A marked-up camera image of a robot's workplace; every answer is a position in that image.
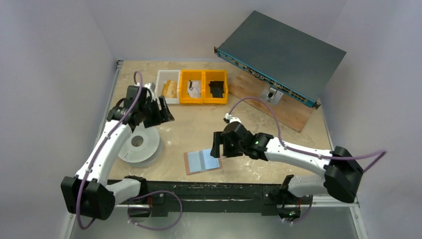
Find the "silver white card with portrait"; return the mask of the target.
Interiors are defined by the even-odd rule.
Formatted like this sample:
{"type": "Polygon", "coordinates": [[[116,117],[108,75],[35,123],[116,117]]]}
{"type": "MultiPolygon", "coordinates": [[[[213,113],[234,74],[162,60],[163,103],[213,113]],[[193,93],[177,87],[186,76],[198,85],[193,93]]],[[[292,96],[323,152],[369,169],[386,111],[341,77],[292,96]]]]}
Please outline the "silver white card with portrait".
{"type": "Polygon", "coordinates": [[[188,81],[187,93],[190,98],[198,99],[201,98],[201,81],[188,81]]]}

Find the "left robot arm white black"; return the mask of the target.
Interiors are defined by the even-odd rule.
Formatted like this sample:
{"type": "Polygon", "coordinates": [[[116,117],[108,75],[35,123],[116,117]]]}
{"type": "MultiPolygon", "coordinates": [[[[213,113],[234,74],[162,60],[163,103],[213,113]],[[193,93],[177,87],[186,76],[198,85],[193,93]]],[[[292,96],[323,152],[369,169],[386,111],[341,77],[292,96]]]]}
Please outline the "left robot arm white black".
{"type": "Polygon", "coordinates": [[[147,181],[142,177],[107,182],[118,153],[136,127],[174,120],[165,98],[155,96],[154,90],[153,83],[129,86],[125,98],[108,112],[103,133],[87,161],[73,177],[63,178],[60,187],[67,210],[78,220],[82,216],[106,220],[116,205],[129,199],[141,204],[148,199],[147,181]]]}

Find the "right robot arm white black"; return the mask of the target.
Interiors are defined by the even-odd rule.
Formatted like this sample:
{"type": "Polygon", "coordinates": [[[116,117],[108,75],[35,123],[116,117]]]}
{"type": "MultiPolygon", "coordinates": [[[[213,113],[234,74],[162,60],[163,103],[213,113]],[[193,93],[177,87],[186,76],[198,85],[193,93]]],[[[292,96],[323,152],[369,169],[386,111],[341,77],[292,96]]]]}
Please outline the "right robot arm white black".
{"type": "Polygon", "coordinates": [[[311,176],[289,176],[285,179],[279,195],[287,203],[317,194],[329,194],[341,202],[353,203],[364,173],[342,147],[338,146],[334,151],[303,147],[281,141],[270,134],[253,134],[239,122],[231,122],[223,131],[213,133],[210,155],[223,155],[226,158],[245,155],[251,159],[286,163],[312,172],[311,176]]]}

